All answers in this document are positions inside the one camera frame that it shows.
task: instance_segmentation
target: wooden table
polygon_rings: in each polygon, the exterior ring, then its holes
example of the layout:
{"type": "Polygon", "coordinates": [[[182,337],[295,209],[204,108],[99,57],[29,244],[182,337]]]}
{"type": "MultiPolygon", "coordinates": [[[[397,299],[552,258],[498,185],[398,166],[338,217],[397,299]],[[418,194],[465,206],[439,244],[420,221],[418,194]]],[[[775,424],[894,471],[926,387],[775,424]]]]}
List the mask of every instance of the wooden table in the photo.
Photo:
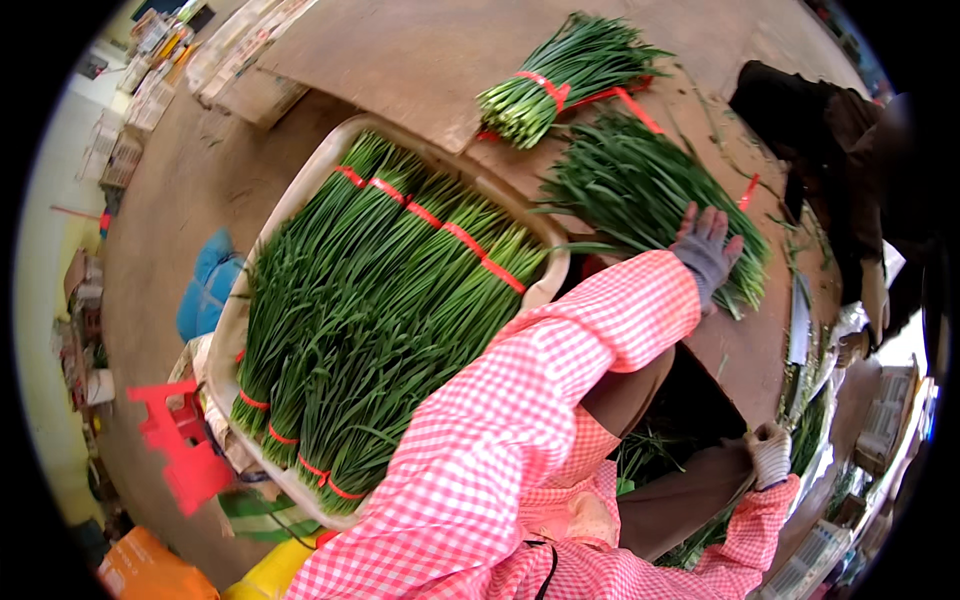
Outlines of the wooden table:
{"type": "MultiPolygon", "coordinates": [[[[602,0],[590,11],[629,17],[628,4],[602,0]]],[[[533,150],[520,152],[501,142],[475,140],[479,116],[474,97],[515,72],[577,8],[577,3],[564,0],[449,0],[440,6],[425,0],[318,3],[258,66],[380,114],[452,153],[462,152],[536,198],[540,178],[558,158],[563,142],[544,139],[533,150]]],[[[636,99],[678,143],[679,124],[732,198],[740,198],[753,173],[781,195],[785,177],[780,166],[722,100],[705,90],[697,93],[678,66],[681,59],[661,61],[658,67],[671,77],[656,78],[636,99]]],[[[609,102],[620,106],[618,100],[609,102]]],[[[595,110],[565,113],[561,121],[589,119],[595,110]]],[[[792,276],[783,250],[788,233],[767,213],[782,216],[780,201],[758,186],[747,214],[774,252],[760,310],[746,309],[740,322],[726,313],[710,317],[684,340],[751,427],[777,412],[790,323],[792,276]]],[[[809,217],[806,228],[815,230],[809,217]]],[[[824,257],[815,239],[802,233],[797,240],[809,246],[798,256],[798,266],[810,279],[811,316],[815,323],[827,323],[840,299],[839,273],[835,265],[821,269],[824,257]]]]}

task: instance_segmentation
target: orange bag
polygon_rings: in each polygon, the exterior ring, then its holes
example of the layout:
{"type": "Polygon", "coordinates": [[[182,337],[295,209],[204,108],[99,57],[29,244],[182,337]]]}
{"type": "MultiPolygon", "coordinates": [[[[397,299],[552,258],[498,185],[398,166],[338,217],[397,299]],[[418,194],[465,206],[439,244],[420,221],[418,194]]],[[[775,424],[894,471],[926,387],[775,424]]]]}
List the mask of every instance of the orange bag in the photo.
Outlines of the orange bag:
{"type": "Polygon", "coordinates": [[[143,527],[134,527],[110,548],[97,574],[118,600],[220,598],[196,566],[174,556],[143,527]]]}

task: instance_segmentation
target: pink gingham shirt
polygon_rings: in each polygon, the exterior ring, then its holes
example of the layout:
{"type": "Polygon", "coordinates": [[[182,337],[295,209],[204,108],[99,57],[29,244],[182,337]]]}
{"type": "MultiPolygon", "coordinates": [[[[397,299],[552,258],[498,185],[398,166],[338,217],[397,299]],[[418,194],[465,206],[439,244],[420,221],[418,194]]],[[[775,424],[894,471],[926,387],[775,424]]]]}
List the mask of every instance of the pink gingham shirt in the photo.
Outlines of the pink gingham shirt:
{"type": "Polygon", "coordinates": [[[611,509],[619,538],[615,466],[605,460],[616,438],[580,399],[604,372],[643,367],[699,319],[693,278],[667,251],[518,315],[417,409],[360,521],[304,563],[287,597],[533,598],[551,546],[558,562],[547,598],[744,597],[773,560],[794,475],[748,492],[726,542],[692,572],[602,543],[524,543],[524,511],[582,490],[611,509]]]}

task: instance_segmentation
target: red plastic stool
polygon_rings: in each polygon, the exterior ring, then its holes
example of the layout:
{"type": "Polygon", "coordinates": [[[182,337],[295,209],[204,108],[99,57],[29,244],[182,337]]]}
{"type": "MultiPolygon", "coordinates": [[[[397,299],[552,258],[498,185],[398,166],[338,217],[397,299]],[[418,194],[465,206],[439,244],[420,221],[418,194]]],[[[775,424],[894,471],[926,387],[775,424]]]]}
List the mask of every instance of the red plastic stool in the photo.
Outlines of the red plastic stool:
{"type": "Polygon", "coordinates": [[[150,449],[167,457],[163,477],[185,516],[192,515],[233,480],[233,471],[214,454],[204,432],[204,413],[196,398],[194,379],[142,388],[127,388],[131,402],[143,402],[147,420],[140,434],[150,449]],[[183,408],[169,410],[167,397],[183,394],[183,408]],[[187,445],[192,440],[195,445],[187,445]]]}

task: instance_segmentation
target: red rubber band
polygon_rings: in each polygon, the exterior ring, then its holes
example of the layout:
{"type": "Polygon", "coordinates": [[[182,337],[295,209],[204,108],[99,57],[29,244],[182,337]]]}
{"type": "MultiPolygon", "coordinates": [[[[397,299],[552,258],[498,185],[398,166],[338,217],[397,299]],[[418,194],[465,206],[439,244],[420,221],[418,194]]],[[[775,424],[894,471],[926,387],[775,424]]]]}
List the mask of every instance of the red rubber band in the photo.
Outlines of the red rubber band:
{"type": "Polygon", "coordinates": [[[504,283],[514,288],[518,294],[523,294],[524,292],[527,291],[527,288],[522,283],[520,283],[516,279],[516,277],[510,275],[510,272],[508,272],[506,269],[496,264],[489,258],[484,258],[483,260],[481,260],[480,265],[487,271],[490,271],[494,275],[498,276],[504,283]]]}
{"type": "Polygon", "coordinates": [[[407,205],[407,210],[409,210],[410,212],[414,213],[415,215],[417,215],[418,217],[420,217],[421,219],[429,223],[430,227],[434,229],[439,229],[444,226],[444,224],[441,223],[440,219],[430,214],[429,210],[427,210],[426,208],[424,208],[423,206],[420,206],[415,202],[410,202],[407,205]]]}
{"type": "Polygon", "coordinates": [[[350,180],[354,185],[356,185],[360,189],[367,187],[367,182],[363,181],[363,178],[357,175],[356,171],[354,171],[352,167],[340,165],[339,167],[335,168],[334,171],[336,171],[337,173],[343,173],[345,176],[347,176],[348,180],[350,180]]]}
{"type": "Polygon", "coordinates": [[[362,497],[364,497],[364,496],[366,495],[365,493],[346,493],[346,492],[344,492],[343,490],[341,490],[340,488],[338,488],[338,487],[336,487],[335,485],[333,485],[333,480],[332,480],[332,479],[327,479],[327,480],[326,480],[326,484],[327,484],[328,486],[330,486],[330,489],[333,490],[334,493],[336,493],[336,494],[337,494],[338,496],[340,496],[341,498],[346,498],[347,500],[356,500],[356,499],[362,498],[362,497]]]}
{"type": "Polygon", "coordinates": [[[324,483],[326,483],[326,478],[330,476],[330,471],[328,470],[319,470],[316,467],[311,467],[309,463],[303,458],[303,455],[299,452],[297,453],[297,458],[300,460],[300,464],[306,467],[308,471],[320,477],[320,480],[317,482],[317,487],[322,488],[324,483]]]}
{"type": "Polygon", "coordinates": [[[627,108],[630,109],[637,119],[643,122],[653,133],[663,133],[663,130],[657,125],[657,121],[654,121],[650,118],[650,115],[647,114],[639,104],[634,102],[634,99],[630,97],[630,94],[627,93],[627,90],[622,87],[615,87],[616,95],[620,97],[620,100],[623,101],[623,104],[627,105],[627,108]]]}
{"type": "Polygon", "coordinates": [[[244,402],[247,402],[253,408],[258,408],[262,411],[265,411],[268,408],[270,408],[270,402],[257,402],[253,398],[247,396],[247,393],[244,392],[243,390],[240,390],[240,397],[243,399],[244,402]]]}
{"type": "Polygon", "coordinates": [[[375,177],[372,180],[370,180],[369,184],[379,189],[384,194],[386,194],[387,196],[390,196],[391,198],[393,198],[394,200],[396,200],[401,204],[407,204],[407,201],[410,200],[410,198],[396,191],[395,187],[393,187],[392,185],[390,185],[389,183],[387,183],[386,181],[382,180],[379,177],[375,177]]]}
{"type": "Polygon", "coordinates": [[[270,423],[270,424],[267,425],[267,430],[270,431],[270,435],[272,435],[272,436],[274,437],[274,439],[277,440],[278,442],[280,442],[281,444],[296,444],[297,442],[300,441],[299,438],[296,438],[296,439],[294,439],[294,440],[290,440],[290,439],[288,439],[288,438],[284,438],[283,436],[281,436],[280,434],[278,434],[278,433],[276,432],[276,430],[274,429],[274,424],[273,424],[273,423],[270,423]]]}
{"type": "Polygon", "coordinates": [[[557,112],[564,109],[564,101],[567,94],[570,93],[570,84],[563,84],[559,88],[553,85],[553,82],[538,73],[530,71],[517,71],[514,77],[525,77],[543,86],[543,91],[557,102],[557,112]]]}
{"type": "MultiPolygon", "coordinates": [[[[626,91],[627,91],[627,93],[630,93],[630,94],[633,94],[633,93],[636,93],[636,92],[639,92],[639,91],[643,91],[643,90],[645,90],[647,87],[650,87],[650,83],[651,83],[653,80],[654,80],[653,75],[644,75],[643,77],[640,78],[640,81],[641,81],[640,84],[638,84],[638,85],[631,85],[630,87],[627,87],[627,88],[626,88],[626,91]]],[[[605,89],[605,90],[603,90],[603,91],[599,91],[599,92],[593,94],[592,96],[587,96],[587,97],[584,98],[583,100],[581,100],[581,101],[579,101],[579,102],[575,102],[574,104],[570,105],[569,107],[564,108],[564,110],[571,110],[572,108],[576,108],[576,107],[581,107],[581,106],[583,106],[583,105],[592,104],[592,103],[594,103],[594,102],[596,102],[596,101],[598,101],[598,100],[604,100],[605,98],[612,98],[613,96],[616,96],[616,95],[617,95],[616,86],[614,86],[614,87],[611,87],[610,89],[605,89]]]]}
{"type": "Polygon", "coordinates": [[[441,229],[445,229],[450,233],[452,233],[453,236],[456,237],[461,242],[463,242],[467,246],[467,248],[470,248],[473,251],[473,253],[476,254],[478,258],[480,258],[480,260],[483,260],[484,258],[487,257],[487,253],[484,252],[483,248],[481,248],[479,244],[477,244],[477,241],[473,239],[469,233],[464,231],[456,223],[449,223],[449,222],[444,223],[444,226],[441,229]]]}
{"type": "Polygon", "coordinates": [[[753,178],[750,179],[750,184],[747,185],[747,191],[743,193],[743,196],[740,196],[740,203],[737,205],[740,210],[746,210],[747,206],[750,205],[750,197],[754,195],[758,181],[760,181],[760,173],[754,173],[753,178]]]}

